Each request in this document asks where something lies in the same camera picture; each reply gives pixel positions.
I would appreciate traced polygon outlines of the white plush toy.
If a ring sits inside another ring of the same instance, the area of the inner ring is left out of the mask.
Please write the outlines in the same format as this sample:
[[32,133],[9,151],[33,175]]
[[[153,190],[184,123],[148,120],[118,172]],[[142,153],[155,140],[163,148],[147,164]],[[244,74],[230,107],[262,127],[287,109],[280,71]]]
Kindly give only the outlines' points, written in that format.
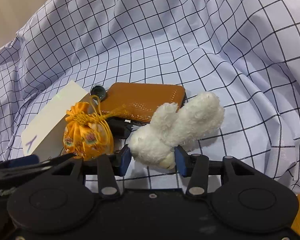
[[128,147],[132,157],[143,165],[171,170],[175,167],[174,149],[182,146],[190,151],[196,140],[217,132],[224,112],[213,92],[202,92],[181,108],[164,103],[149,124],[131,135]]

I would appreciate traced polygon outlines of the orange embroidered pouch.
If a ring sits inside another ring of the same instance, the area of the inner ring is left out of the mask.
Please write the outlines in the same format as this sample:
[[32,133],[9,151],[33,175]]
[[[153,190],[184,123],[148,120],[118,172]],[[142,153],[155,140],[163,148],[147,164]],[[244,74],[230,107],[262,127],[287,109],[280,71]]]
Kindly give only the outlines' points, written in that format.
[[109,118],[126,113],[122,105],[109,113],[102,113],[101,99],[90,96],[89,102],[77,102],[66,111],[63,148],[66,154],[93,160],[103,154],[114,154],[114,137],[107,123]]

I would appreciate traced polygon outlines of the white vivo phone box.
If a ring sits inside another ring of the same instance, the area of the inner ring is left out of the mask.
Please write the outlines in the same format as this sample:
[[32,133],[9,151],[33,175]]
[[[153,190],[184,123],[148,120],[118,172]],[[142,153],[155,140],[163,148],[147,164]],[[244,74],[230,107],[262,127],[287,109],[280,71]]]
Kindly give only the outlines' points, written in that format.
[[88,97],[89,92],[74,81],[64,86],[22,132],[24,156],[37,155],[40,161],[59,156],[63,151],[66,111]]

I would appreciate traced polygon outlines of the black makeup brush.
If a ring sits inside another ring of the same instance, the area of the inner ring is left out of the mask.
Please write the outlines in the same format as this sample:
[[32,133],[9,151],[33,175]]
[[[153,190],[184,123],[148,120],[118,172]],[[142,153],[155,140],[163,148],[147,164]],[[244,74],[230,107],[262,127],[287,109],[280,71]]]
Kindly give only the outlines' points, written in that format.
[[114,138],[127,139],[132,132],[132,124],[125,120],[109,119],[107,121]]

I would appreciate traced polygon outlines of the brown leather wallet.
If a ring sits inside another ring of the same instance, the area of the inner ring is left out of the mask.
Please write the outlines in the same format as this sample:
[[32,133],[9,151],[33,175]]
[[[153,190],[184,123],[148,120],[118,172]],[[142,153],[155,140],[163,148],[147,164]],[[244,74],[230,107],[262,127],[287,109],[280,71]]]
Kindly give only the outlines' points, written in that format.
[[117,82],[108,89],[101,111],[147,124],[162,104],[175,103],[180,108],[184,100],[185,88],[179,85]]

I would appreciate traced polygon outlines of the checkered lilac cloth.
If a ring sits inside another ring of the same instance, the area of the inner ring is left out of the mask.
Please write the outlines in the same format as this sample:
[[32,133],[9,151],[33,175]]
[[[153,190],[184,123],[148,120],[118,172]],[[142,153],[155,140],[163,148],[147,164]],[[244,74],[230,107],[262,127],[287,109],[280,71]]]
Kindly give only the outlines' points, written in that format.
[[300,0],[47,0],[0,47],[0,161],[69,81],[212,91],[224,122],[194,151],[300,193]]

